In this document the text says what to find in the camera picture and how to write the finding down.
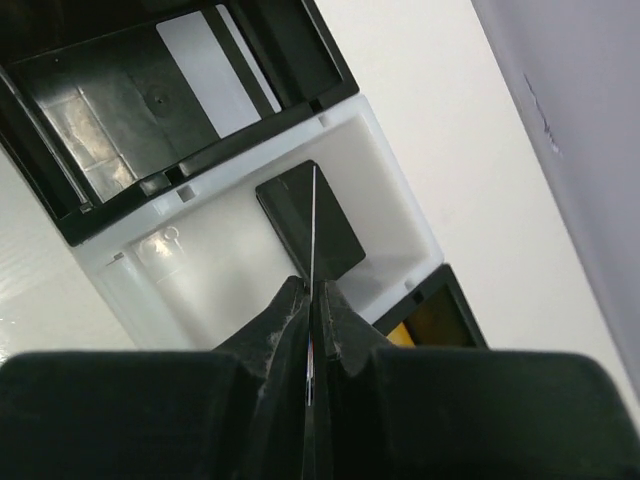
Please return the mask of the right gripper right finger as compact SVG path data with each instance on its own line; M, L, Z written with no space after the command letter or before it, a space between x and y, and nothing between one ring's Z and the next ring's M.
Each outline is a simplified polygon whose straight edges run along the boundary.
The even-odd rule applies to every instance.
M635 479L607 372L572 353L391 344L316 283L332 479Z

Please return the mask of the black white sorting tray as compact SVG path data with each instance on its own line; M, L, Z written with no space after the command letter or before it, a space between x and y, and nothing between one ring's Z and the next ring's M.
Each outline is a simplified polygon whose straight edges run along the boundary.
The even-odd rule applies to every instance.
M282 110L216 133L156 26L222 4ZM459 283L312 1L5 1L1 147L134 344L214 348L299 276L255 188L316 162L383 332L481 346Z

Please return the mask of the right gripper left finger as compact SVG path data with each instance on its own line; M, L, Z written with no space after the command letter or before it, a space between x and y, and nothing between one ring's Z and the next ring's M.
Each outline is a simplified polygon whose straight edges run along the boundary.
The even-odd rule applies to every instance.
M1 368L5 479L298 479L310 299L288 278L210 351L31 352Z

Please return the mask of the gold credit card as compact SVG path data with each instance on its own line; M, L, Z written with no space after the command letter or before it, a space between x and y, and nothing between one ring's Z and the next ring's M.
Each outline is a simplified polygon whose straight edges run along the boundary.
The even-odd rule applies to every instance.
M404 322L397 325L388 335L387 338L397 346L414 347L415 342L410 335L409 330Z

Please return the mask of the silver credit card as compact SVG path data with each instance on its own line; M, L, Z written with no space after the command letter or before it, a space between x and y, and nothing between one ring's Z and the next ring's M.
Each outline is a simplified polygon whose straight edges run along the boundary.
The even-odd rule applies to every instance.
M226 6L161 22L156 30L219 137L282 110Z

